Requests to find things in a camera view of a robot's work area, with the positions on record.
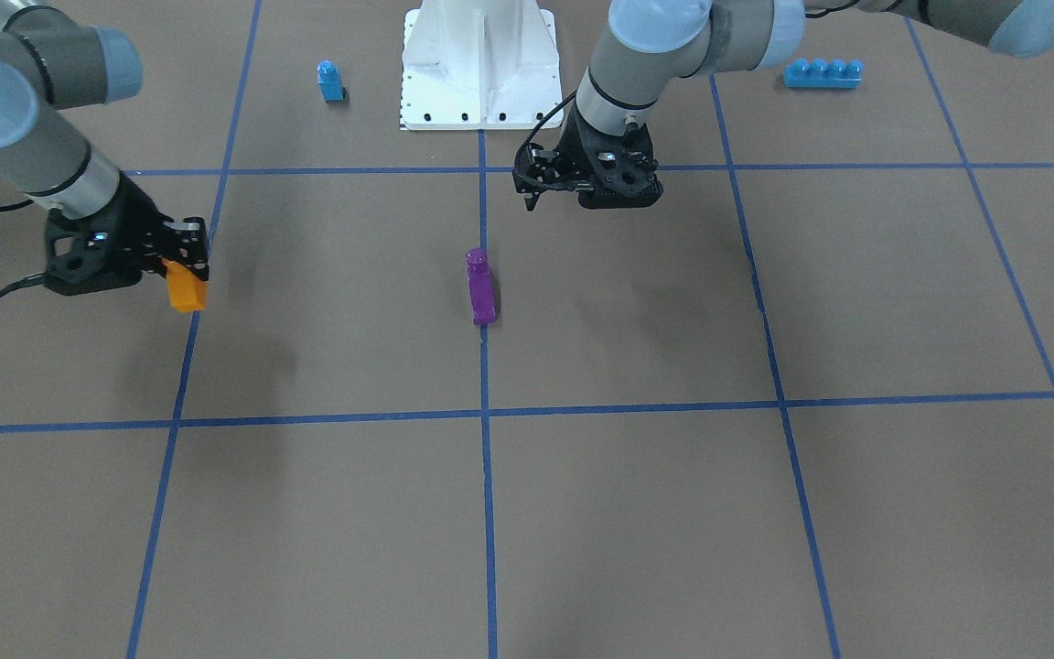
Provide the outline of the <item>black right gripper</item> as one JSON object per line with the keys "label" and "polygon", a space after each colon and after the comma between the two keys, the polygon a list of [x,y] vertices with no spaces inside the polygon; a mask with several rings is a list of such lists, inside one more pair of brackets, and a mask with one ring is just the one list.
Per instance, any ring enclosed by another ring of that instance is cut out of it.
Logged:
{"label": "black right gripper", "polygon": [[48,210],[43,247],[42,285],[58,295],[134,286],[143,274],[164,276],[165,260],[210,280],[204,218],[171,220],[125,174],[112,200],[87,217],[73,220],[61,210]]}

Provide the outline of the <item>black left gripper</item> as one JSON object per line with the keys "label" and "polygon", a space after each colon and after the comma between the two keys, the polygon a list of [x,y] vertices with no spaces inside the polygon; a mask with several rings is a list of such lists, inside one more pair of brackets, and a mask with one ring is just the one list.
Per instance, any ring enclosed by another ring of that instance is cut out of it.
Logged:
{"label": "black left gripper", "polygon": [[519,147],[513,180],[528,212],[545,192],[574,192],[590,210],[648,208],[664,192],[659,164],[648,125],[629,124],[626,134],[612,136],[569,117],[553,149],[531,141]]}

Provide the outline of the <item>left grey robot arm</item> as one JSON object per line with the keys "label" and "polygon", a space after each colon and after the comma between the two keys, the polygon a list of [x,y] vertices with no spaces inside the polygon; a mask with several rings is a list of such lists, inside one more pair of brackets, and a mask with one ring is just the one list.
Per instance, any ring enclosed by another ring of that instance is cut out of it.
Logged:
{"label": "left grey robot arm", "polygon": [[662,185],[648,128],[676,79],[788,61],[807,22],[845,11],[895,14],[992,53],[1054,49],[1054,1],[614,1],[580,84],[560,105],[557,146],[524,139],[511,169],[528,211],[548,192],[590,210],[648,208]]}

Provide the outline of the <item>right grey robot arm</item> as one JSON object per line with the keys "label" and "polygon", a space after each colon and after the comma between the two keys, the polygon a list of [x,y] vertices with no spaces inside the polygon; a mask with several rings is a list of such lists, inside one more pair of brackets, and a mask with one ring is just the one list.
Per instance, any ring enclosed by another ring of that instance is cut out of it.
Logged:
{"label": "right grey robot arm", "polygon": [[151,274],[173,308],[204,308],[204,221],[160,212],[63,116],[142,86],[141,56],[121,30],[79,24],[47,1],[0,1],[0,179],[47,214],[46,263],[24,286],[89,295]]}

